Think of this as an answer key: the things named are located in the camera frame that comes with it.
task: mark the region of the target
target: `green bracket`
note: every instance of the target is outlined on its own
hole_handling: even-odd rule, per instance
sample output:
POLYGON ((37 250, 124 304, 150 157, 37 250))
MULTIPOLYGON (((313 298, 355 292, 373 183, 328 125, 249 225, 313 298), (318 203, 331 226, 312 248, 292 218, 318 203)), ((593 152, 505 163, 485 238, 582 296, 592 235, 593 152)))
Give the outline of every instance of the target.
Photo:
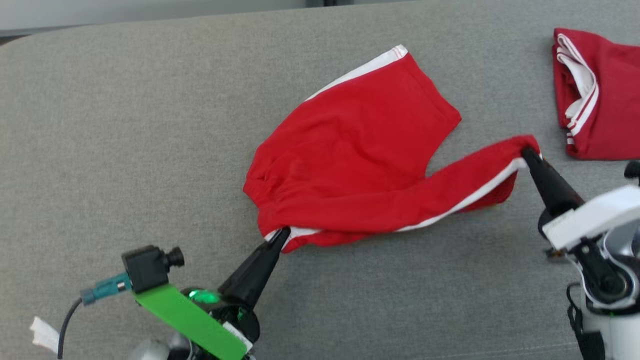
POLYGON ((140 294, 133 293, 133 297, 153 315, 220 360, 240 360, 246 354, 247 348, 240 339, 173 285, 165 284, 140 294))

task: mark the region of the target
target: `black cable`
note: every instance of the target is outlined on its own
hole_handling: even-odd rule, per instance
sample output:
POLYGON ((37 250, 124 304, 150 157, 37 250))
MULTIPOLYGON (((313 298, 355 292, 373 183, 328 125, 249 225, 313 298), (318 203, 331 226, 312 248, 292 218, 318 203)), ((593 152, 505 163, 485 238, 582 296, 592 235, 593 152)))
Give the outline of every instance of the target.
POLYGON ((575 303, 573 302, 573 298, 571 297, 571 289, 580 286, 579 282, 572 282, 571 284, 566 286, 566 298, 569 300, 569 303, 571 304, 571 306, 575 307, 576 309, 578 308, 575 303))
POLYGON ((62 323, 62 328, 60 329, 60 337, 58 340, 58 359, 62 359, 62 348, 65 346, 65 333, 67 332, 67 326, 69 325, 69 320, 71 320, 71 315, 74 314, 74 311, 80 306, 82 303, 82 298, 79 297, 76 302, 71 306, 69 312, 65 316, 65 321, 62 323))
POLYGON ((582 330, 582 314, 580 308, 575 305, 573 298, 571 297, 571 289, 580 286, 579 282, 572 282, 566 287, 566 298, 569 300, 569 307, 566 310, 566 314, 569 317, 569 324, 574 331, 582 330))

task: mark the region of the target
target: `couch cushion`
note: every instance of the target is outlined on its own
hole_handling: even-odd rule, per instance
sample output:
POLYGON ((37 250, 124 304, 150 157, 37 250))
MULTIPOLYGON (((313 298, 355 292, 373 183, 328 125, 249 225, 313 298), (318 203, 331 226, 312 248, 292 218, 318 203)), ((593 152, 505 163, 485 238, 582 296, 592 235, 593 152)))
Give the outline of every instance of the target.
MULTIPOLYGON (((585 198, 624 164, 564 153, 552 32, 640 43, 637 4, 430 0, 88 26, 0 47, 0 348, 59 328, 120 254, 179 245, 177 286, 217 287, 262 240, 242 193, 253 152, 301 101, 397 44, 463 120, 430 172, 532 133, 585 198)), ((579 359, 570 265, 550 265, 532 181, 507 203, 418 231, 283 256, 257 307, 259 359, 579 359)), ((67 359, 120 359, 171 330, 130 295, 81 308, 67 359)))

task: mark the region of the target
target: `folded red garment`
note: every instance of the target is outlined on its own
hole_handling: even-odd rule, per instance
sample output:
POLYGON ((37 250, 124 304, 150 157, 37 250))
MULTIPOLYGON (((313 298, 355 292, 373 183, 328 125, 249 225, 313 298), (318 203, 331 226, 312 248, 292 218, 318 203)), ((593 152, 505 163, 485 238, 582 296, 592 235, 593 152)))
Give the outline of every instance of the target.
POLYGON ((284 252, 431 225, 509 197, 532 136, 485 147, 430 177, 429 160, 460 114, 399 45, 303 102, 257 149, 244 191, 284 252))
POLYGON ((554 83, 566 151, 578 159, 640 158, 640 47, 586 31, 554 31, 554 83))

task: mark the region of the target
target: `white trim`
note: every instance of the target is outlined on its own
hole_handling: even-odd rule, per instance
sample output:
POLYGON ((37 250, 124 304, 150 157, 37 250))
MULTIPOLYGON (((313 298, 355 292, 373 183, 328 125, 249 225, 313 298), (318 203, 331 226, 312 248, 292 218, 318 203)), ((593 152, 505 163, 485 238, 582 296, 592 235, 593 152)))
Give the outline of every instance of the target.
MULTIPOLYGON (((409 230, 419 229, 421 227, 426 227, 426 226, 429 226, 431 224, 434 224, 435 222, 439 221, 443 217, 446 217, 447 215, 450 215, 450 214, 455 213, 455 212, 457 212, 459 210, 462 210, 462 209, 466 208, 467 206, 473 204, 474 202, 482 199, 482 197, 484 197, 486 194, 490 193, 493 189, 498 187, 498 185, 502 184, 514 172, 516 172, 517 170, 520 170, 522 168, 527 168, 527 162, 523 158, 515 158, 515 159, 511 160, 511 163, 509 163, 509 165, 507 165, 506 168, 502 169, 502 171, 500 171, 493 179, 489 180, 488 183, 482 185, 478 190, 474 191, 471 195, 465 197, 460 203, 458 203, 457 205, 455 205, 453 208, 449 209, 445 213, 442 213, 442 214, 440 214, 440 215, 438 215, 436 217, 433 217, 433 218, 426 219, 426 220, 420 222, 419 224, 402 227, 402 228, 400 228, 398 230, 395 230, 394 232, 409 231, 409 230)), ((265 240, 269 240, 271 237, 273 237, 273 235, 276 233, 276 231, 277 230, 274 230, 274 231, 270 232, 269 234, 267 234, 264 237, 265 240)), ((320 230, 320 229, 307 229, 307 228, 303 228, 303 227, 291 227, 291 234, 289 235, 289 238, 287 239, 287 241, 285 243, 285 246, 293 238, 297 238, 299 236, 304 236, 304 235, 316 234, 316 233, 319 233, 320 231, 322 231, 322 230, 320 230)))
POLYGON ((328 90, 338 84, 341 84, 345 81, 351 80, 351 79, 355 79, 358 76, 363 76, 364 74, 368 73, 368 72, 372 72, 374 70, 378 70, 381 67, 384 67, 386 65, 389 65, 390 63, 400 60, 401 58, 404 58, 405 55, 407 55, 409 53, 409 50, 407 50, 404 46, 402 45, 398 45, 395 46, 394 48, 392 48, 391 50, 387 51, 384 54, 381 54, 380 56, 378 56, 377 58, 369 61, 368 63, 357 67, 351 71, 349 71, 348 73, 342 75, 341 77, 337 78, 336 80, 332 81, 329 85, 325 86, 324 88, 318 90, 315 94, 311 95, 307 100, 311 100, 314 97, 316 97, 318 94, 320 94, 321 92, 328 90))
MULTIPOLYGON (((290 229, 291 229, 291 234, 289 234, 287 241, 285 241, 284 246, 282 247, 283 249, 284 247, 287 246, 289 241, 291 241, 293 238, 297 238, 299 236, 304 236, 304 235, 313 235, 322 231, 320 229, 309 229, 306 227, 295 227, 295 226, 291 226, 290 229)), ((275 229, 274 231, 271 231, 264 237, 264 239, 266 241, 269 241, 273 237, 273 235, 276 234, 278 230, 279 229, 275 229)))
POLYGON ((449 209, 447 212, 441 215, 438 215, 437 217, 429 218, 425 221, 422 221, 419 224, 405 226, 396 231, 408 231, 408 230, 418 229, 420 227, 429 226, 437 222, 441 218, 446 217, 447 215, 450 215, 452 213, 455 213, 456 211, 466 208, 467 206, 473 204, 474 202, 482 199, 483 196, 490 193, 493 189, 498 187, 498 185, 502 184, 509 176, 511 176, 514 172, 516 172, 521 168, 527 168, 527 162, 523 158, 515 158, 511 160, 511 163, 509 163, 509 165, 506 168, 502 169, 502 171, 500 171, 493 179, 489 180, 488 183, 482 185, 478 190, 476 190, 474 193, 472 193, 468 197, 465 197, 459 204, 455 205, 453 208, 449 209))
POLYGON ((556 58, 571 71, 576 84, 578 84, 580 95, 582 96, 582 104, 577 109, 573 108, 573 106, 570 106, 570 108, 573 108, 571 111, 567 109, 567 115, 571 115, 571 122, 567 128, 573 135, 577 135, 589 119, 593 108, 598 102, 600 88, 594 72, 589 68, 587 62, 584 61, 584 58, 574 46, 573 42, 565 34, 558 34, 557 43, 556 58), (588 71, 591 76, 590 80, 593 82, 586 93, 584 93, 584 87, 588 84, 585 84, 580 76, 580 72, 584 70, 588 71))

